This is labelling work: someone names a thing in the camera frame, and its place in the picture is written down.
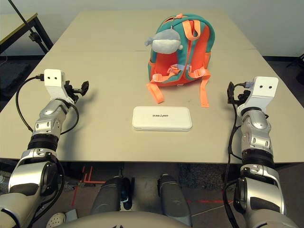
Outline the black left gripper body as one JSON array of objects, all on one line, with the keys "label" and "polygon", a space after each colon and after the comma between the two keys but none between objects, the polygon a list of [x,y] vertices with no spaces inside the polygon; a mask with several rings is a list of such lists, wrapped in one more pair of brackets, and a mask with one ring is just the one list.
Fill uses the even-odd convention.
[{"label": "black left gripper body", "polygon": [[81,94],[82,89],[74,89],[72,85],[70,85],[70,81],[66,81],[64,84],[65,91],[67,95],[76,103],[79,99],[79,96],[76,94]]}]

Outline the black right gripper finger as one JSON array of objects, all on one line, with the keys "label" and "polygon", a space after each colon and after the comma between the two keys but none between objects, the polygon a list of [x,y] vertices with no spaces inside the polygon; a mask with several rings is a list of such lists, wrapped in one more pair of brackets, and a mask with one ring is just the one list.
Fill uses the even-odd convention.
[{"label": "black right gripper finger", "polygon": [[228,95],[228,104],[234,104],[234,84],[232,82],[229,83],[227,88],[227,95]]}]

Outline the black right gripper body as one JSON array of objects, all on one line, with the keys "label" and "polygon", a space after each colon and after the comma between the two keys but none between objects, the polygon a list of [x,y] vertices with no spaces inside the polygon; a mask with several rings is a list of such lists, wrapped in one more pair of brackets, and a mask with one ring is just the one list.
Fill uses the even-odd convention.
[{"label": "black right gripper body", "polygon": [[[234,85],[234,89],[237,87],[237,86],[241,86],[243,88],[247,88],[246,85]],[[244,92],[242,94],[239,94],[237,96],[238,100],[235,100],[234,99],[234,104],[235,105],[242,105],[245,103],[245,101],[248,99],[249,97],[249,90],[244,90]]]}]

